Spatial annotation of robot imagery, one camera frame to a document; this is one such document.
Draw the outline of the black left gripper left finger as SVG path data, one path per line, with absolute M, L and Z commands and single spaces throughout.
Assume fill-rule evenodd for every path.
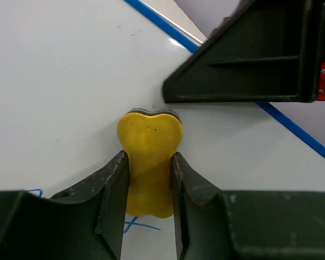
M 128 184 L 128 156 L 119 152 L 48 199 L 0 191 L 0 259 L 119 259 Z

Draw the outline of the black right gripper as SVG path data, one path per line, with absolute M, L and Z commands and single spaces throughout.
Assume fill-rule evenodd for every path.
M 242 1 L 162 95 L 166 103 L 325 101 L 325 1 Z

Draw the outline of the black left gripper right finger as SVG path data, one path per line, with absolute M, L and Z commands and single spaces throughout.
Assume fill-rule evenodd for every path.
M 171 159 L 178 259 L 325 259 L 325 192 L 223 191 Z

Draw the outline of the yellow whiteboard eraser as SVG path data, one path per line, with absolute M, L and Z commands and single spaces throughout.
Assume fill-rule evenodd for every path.
M 183 137 L 179 116 L 171 110 L 133 109 L 119 120 L 117 136 L 128 156 L 126 213 L 172 216 L 171 158 Z

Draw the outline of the blue framed small whiteboard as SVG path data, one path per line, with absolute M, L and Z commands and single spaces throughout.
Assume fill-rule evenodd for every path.
M 164 101 L 199 47 L 141 1 L 0 1 L 0 191 L 75 185 L 125 152 L 117 124 L 144 109 L 179 116 L 176 153 L 223 191 L 325 192 L 325 147 L 272 102 Z M 125 212 L 119 259 L 178 259 L 174 211 Z

